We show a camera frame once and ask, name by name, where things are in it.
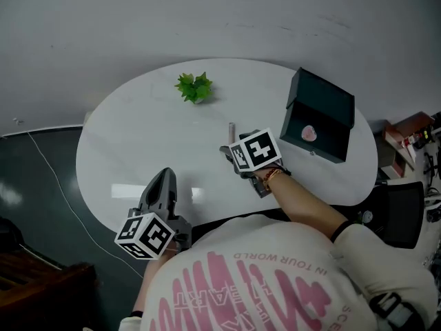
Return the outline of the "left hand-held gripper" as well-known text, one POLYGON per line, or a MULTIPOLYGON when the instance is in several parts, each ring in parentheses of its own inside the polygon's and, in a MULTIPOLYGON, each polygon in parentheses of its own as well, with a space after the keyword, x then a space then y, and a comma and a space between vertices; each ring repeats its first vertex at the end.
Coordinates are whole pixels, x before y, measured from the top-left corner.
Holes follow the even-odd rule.
POLYGON ((172 241, 179 252, 189 249, 192 226, 174 215, 176 201, 176 175, 171 168, 164 168, 144 189, 139 209, 129 210, 115 244, 137 260, 158 260, 172 241))

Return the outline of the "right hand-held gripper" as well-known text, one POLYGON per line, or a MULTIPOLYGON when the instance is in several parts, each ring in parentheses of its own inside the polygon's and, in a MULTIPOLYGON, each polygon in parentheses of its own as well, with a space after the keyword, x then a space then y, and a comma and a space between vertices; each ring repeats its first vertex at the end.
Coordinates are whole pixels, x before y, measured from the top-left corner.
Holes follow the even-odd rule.
POLYGON ((280 170, 291 175, 284 166, 282 155, 269 128, 239 134, 239 140, 219 151, 233 166, 234 172, 247 179, 260 198, 271 193, 269 186, 255 172, 264 169, 280 170))

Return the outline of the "dark green box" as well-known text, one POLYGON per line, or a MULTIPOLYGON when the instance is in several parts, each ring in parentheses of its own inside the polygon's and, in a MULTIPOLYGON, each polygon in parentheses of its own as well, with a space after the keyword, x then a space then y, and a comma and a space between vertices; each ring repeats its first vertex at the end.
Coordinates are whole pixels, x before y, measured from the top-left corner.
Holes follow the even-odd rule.
POLYGON ((280 139, 333 163, 344 163, 355 123, 355 98, 327 80, 299 68, 291 79, 280 139), (304 141, 305 126, 317 139, 304 141))

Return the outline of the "person's left forearm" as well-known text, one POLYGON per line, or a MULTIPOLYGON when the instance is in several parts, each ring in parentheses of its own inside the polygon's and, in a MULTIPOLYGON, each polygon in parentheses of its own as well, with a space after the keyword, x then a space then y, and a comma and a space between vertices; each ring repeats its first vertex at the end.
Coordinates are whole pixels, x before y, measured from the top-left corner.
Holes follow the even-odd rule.
POLYGON ((174 252, 168 250, 159 260, 150 261, 145 269, 141 288, 137 295, 133 312, 143 312, 146 304, 147 291, 152 284, 154 277, 158 274, 158 271, 172 258, 174 257, 174 252))

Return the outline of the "person's right forearm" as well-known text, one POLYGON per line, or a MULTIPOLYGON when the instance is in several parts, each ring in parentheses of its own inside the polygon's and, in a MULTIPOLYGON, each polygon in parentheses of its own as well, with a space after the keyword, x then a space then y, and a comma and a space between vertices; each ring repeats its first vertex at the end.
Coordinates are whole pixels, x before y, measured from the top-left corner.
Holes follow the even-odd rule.
POLYGON ((345 216, 280 170, 264 169, 255 174, 264 179, 280 208, 291 221, 308 225, 329 239, 340 227, 349 224, 345 216))

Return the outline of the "white kidney-shaped desk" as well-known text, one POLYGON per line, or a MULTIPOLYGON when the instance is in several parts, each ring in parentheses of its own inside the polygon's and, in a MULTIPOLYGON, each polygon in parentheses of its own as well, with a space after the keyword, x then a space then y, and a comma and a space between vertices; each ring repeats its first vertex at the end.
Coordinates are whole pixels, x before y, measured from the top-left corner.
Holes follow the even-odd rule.
POLYGON ((294 71, 262 61, 203 59, 141 75, 90 115, 76 154, 76 175, 91 213, 117 231, 146 185, 164 168, 176 174, 177 214, 192 225, 277 207, 234 173, 219 151, 236 132, 269 128, 278 137, 294 71), (213 95, 198 104, 174 87, 180 74, 206 72, 213 95))

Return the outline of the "person's black trouser leg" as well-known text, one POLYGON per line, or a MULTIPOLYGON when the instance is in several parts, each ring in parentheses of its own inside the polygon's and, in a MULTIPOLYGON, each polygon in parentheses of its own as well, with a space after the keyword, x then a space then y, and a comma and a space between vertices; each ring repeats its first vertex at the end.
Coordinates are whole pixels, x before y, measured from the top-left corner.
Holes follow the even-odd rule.
POLYGON ((232 219, 237 218, 247 218, 247 217, 267 217, 268 219, 273 219, 276 221, 289 221, 289 217, 280 209, 280 208, 274 208, 270 210, 263 210, 259 212, 250 212, 247 214, 241 214, 235 217, 228 217, 224 219, 220 219, 217 221, 212 221, 209 223, 204 223, 201 225, 194 226, 192 228, 192 245, 194 245, 198 240, 200 240, 204 235, 211 232, 212 230, 215 230, 219 227, 221 227, 224 223, 227 223, 228 221, 232 219))

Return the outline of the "small green potted plant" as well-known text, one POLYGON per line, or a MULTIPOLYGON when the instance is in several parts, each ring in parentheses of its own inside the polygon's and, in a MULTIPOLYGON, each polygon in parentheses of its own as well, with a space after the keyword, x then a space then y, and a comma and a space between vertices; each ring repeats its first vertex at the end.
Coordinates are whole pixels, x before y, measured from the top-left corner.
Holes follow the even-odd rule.
POLYGON ((193 74, 182 73, 174 87, 181 93, 184 101, 193 104, 201 103, 213 95, 212 81, 207 78, 206 72, 197 77, 193 74))

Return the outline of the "person's cream printed shirt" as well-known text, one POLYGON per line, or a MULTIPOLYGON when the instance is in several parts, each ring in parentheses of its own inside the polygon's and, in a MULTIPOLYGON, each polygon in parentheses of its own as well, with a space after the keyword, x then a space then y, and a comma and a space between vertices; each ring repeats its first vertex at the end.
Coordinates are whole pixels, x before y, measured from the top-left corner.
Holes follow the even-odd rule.
POLYGON ((434 322, 432 274, 369 228, 329 239, 300 223, 237 218, 172 257, 142 315, 119 331, 378 331, 369 302, 388 292, 425 327, 434 322))

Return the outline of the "dark wooden furniture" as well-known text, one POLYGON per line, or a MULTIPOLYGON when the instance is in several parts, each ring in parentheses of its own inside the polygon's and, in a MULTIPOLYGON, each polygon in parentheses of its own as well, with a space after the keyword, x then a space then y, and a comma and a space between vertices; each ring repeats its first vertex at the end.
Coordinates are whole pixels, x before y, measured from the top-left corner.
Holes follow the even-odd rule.
POLYGON ((96 272, 56 266, 25 250, 0 253, 0 331, 100 331, 96 272))

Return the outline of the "brown wooden side cabinet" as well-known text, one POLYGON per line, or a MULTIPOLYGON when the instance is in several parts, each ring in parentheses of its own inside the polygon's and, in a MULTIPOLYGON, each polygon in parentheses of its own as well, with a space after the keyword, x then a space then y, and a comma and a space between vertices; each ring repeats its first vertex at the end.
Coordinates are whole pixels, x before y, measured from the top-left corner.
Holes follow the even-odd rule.
POLYGON ((441 137, 441 113, 417 112, 397 123, 385 121, 376 133, 378 170, 386 180, 410 177, 417 169, 417 151, 441 137))

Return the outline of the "black mesh office chair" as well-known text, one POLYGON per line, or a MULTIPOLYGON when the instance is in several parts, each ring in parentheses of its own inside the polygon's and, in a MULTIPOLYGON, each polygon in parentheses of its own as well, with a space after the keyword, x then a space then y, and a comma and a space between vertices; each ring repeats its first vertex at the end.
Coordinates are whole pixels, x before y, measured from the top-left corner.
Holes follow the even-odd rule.
POLYGON ((424 218, 424 186, 419 181, 382 184, 357 205, 334 205, 333 208, 354 223, 358 223, 359 211, 372 211, 372 222, 364 226, 386 244, 410 250, 417 245, 424 218))

